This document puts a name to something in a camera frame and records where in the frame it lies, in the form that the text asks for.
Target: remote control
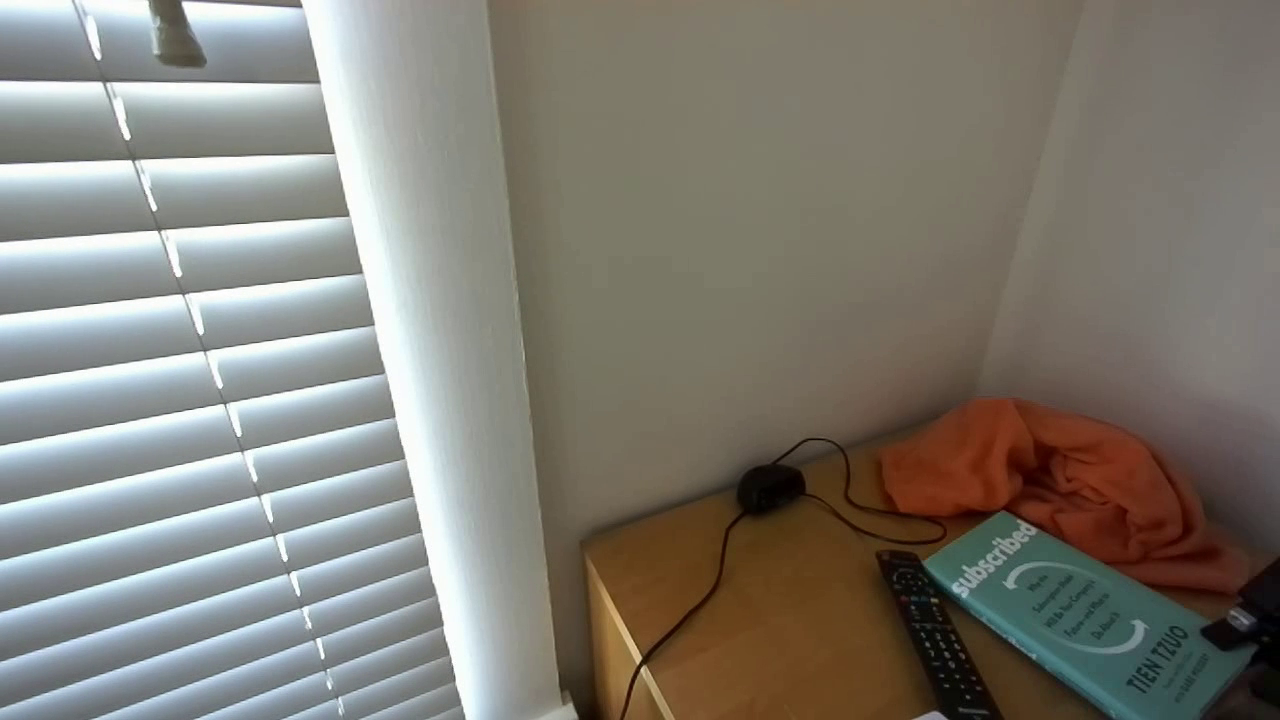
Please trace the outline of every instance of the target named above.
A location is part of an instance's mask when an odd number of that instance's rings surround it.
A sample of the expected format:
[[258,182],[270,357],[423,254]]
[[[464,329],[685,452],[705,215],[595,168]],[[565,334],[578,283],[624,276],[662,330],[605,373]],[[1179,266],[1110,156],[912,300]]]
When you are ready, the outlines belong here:
[[876,550],[881,577],[902,615],[915,654],[949,720],[994,720],[994,698],[915,550]]

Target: orange cloth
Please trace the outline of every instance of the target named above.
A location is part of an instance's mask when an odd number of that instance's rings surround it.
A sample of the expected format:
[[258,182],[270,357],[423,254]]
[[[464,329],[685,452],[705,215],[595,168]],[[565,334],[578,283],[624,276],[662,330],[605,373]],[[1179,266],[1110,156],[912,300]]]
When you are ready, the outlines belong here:
[[1159,586],[1234,590],[1253,572],[1142,440],[1020,401],[964,404],[884,448],[881,485],[912,517],[1006,507]]

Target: window blind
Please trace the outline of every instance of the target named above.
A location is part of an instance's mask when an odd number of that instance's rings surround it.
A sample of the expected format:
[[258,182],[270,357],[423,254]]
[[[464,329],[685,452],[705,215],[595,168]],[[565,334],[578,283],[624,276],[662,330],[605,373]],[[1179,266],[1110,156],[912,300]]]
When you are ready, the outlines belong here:
[[304,8],[0,0],[0,716],[458,716]]

